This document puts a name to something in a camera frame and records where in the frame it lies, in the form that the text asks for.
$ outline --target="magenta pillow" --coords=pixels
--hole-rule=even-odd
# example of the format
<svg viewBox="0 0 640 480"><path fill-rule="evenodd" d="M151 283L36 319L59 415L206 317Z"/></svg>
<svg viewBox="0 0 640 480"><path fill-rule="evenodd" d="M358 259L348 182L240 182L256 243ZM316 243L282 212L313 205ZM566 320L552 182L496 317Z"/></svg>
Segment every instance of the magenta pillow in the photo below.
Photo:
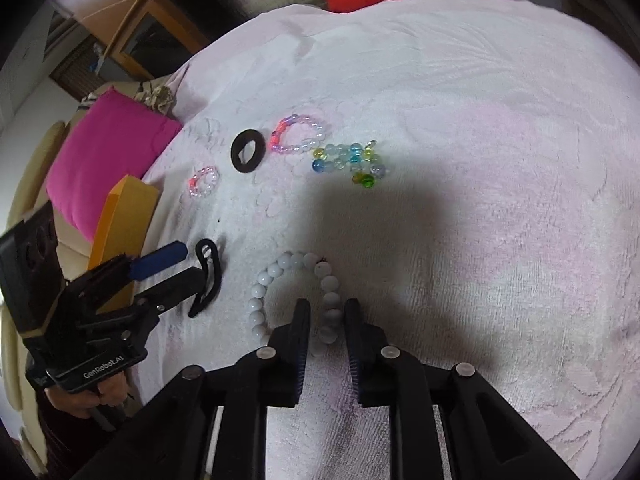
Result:
<svg viewBox="0 0 640 480"><path fill-rule="evenodd" d="M181 127L109 88L69 133L49 170L54 207L92 242L113 186L126 175L142 178Z"/></svg>

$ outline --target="bed sheet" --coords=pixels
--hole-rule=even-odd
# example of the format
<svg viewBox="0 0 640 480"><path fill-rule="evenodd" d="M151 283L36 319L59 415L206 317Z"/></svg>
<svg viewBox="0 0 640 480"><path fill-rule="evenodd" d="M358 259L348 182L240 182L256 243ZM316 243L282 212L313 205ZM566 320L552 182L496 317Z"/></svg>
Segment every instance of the bed sheet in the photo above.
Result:
<svg viewBox="0 0 640 480"><path fill-rule="evenodd" d="M528 2L292 6L213 43L170 85L184 128L145 177L162 188L146 249L212 238L224 276L196 319L187 306L162 316L134 370L143 400L185 365L256 348L257 273L313 251L393 344L471 362L580 478L615 475L640 437L640 74L626 54ZM272 153L238 173L233 138L268 136L294 112L327 122L327 142L376 139L389 176L364 189L313 173L309 154ZM218 186L190 198L188 177L209 164ZM318 282L303 272L269 287L269 325L298 297L316 326ZM267 478L388 478L387 438L386 411L355 402L340 338L309 358L299 407L270 410Z"/></svg>

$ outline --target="wooden cabinet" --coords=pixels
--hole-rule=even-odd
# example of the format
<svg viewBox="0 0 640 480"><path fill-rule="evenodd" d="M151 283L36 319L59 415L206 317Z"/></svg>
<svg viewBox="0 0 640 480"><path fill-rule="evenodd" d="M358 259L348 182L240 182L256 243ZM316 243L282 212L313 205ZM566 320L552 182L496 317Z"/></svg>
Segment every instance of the wooden cabinet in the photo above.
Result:
<svg viewBox="0 0 640 480"><path fill-rule="evenodd" d="M54 1L105 45L105 56L139 79L175 71L237 25L217 0ZM204 19L191 12L198 6L209 11Z"/></svg>

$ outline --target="pink bead bracelet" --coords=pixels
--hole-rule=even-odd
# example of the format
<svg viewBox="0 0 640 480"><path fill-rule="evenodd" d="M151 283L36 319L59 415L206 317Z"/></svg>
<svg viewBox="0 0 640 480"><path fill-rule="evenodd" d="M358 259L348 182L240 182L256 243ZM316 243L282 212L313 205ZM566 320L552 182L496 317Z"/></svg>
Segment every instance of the pink bead bracelet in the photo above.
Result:
<svg viewBox="0 0 640 480"><path fill-rule="evenodd" d="M310 126L315 134L313 139L303 139L300 144L288 144L282 145L280 143L280 137L284 132L292 124L306 124ZM272 152L279 153L281 155L287 155L288 153L302 153L308 152L309 150L319 148L320 142L324 140L326 137L326 127L319 123L313 117L308 115L299 116L298 114L290 115L289 117L285 117L280 122L278 122L276 129L271 133L271 137L269 138L269 149Z"/></svg>

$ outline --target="black rubber ring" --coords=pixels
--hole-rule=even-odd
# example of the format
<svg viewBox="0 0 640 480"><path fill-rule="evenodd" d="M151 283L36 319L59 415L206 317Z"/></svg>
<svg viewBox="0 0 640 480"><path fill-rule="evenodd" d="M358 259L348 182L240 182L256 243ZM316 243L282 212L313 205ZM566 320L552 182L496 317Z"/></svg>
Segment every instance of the black rubber ring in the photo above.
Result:
<svg viewBox="0 0 640 480"><path fill-rule="evenodd" d="M250 158L246 163L240 161L240 153L244 150L244 147L251 141L255 142L254 156ZM258 164L262 162L264 154L267 151L267 146L264 142L264 137L257 130L245 130L238 134L231 144L231 163L234 168L240 173L251 173Z"/></svg>

